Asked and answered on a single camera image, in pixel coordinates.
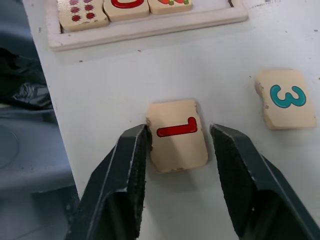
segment number 3 tile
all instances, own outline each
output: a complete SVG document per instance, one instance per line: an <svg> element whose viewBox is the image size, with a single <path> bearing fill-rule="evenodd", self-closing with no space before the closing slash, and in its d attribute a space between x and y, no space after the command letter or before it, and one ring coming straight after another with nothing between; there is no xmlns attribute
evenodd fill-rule
<svg viewBox="0 0 320 240"><path fill-rule="evenodd" d="M151 160L159 172L207 163L207 146L194 100L152 104L146 119L152 134Z"/></svg>
<svg viewBox="0 0 320 240"><path fill-rule="evenodd" d="M271 130L312 128L317 119L303 75L297 70L264 70L255 81Z"/></svg>

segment puzzle tray frame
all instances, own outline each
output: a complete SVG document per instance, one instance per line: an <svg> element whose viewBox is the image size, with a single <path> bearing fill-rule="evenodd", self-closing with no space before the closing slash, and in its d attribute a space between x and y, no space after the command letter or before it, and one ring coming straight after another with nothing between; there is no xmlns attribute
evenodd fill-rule
<svg viewBox="0 0 320 240"><path fill-rule="evenodd" d="M52 50L64 51L184 30L237 23L248 19L248 11L243 4L243 0L231 0L231 2L233 7L224 9L194 13L185 12L179 15L174 15L175 13L173 13L163 18L150 19L145 17L141 18L141 21L125 21L123 24L110 24L106 27L63 33L59 22L57 0L47 0L46 24L48 42Z"/></svg>

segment white table surface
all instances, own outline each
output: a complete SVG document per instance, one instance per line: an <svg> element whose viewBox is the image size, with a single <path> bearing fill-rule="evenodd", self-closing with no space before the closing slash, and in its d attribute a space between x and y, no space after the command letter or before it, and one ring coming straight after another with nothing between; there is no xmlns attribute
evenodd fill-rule
<svg viewBox="0 0 320 240"><path fill-rule="evenodd" d="M319 0L245 0L246 22L63 52L48 46L45 1L24 3L80 195L121 133L145 123L149 104L193 98L209 163L169 174L147 163L139 239L238 239L223 198L211 122L247 134L320 225L320 126L267 129L254 88L260 70L300 70L320 119Z"/></svg>

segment number 1 tile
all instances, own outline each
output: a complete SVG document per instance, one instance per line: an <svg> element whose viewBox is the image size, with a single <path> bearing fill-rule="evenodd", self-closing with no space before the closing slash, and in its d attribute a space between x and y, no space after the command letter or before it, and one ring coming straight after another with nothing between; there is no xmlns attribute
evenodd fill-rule
<svg viewBox="0 0 320 240"><path fill-rule="evenodd" d="M194 100L152 104L146 119L152 134L151 160L159 172L207 163L207 146Z"/></svg>

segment wooden puzzle tray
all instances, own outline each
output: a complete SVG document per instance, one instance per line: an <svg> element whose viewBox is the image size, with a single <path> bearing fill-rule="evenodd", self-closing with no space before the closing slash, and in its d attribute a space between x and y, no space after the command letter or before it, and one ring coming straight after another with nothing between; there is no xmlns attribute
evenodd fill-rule
<svg viewBox="0 0 320 240"><path fill-rule="evenodd" d="M111 22L104 27L65 32L59 22L57 0L47 0L48 42L54 51L64 51L245 21L248 18L248 12L243 5L243 0L230 2L233 7L230 7L226 0L225 8L217 9L215 1L194 0L191 11L161 15L151 13L148 17Z"/></svg>

